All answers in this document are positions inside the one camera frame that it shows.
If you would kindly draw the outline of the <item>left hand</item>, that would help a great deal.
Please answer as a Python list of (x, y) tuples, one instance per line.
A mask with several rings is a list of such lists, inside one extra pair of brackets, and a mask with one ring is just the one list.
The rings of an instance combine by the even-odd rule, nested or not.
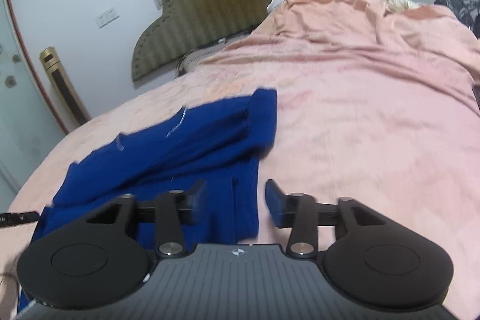
[(1, 320), (12, 319), (17, 312), (20, 285), (12, 273), (1, 273)]

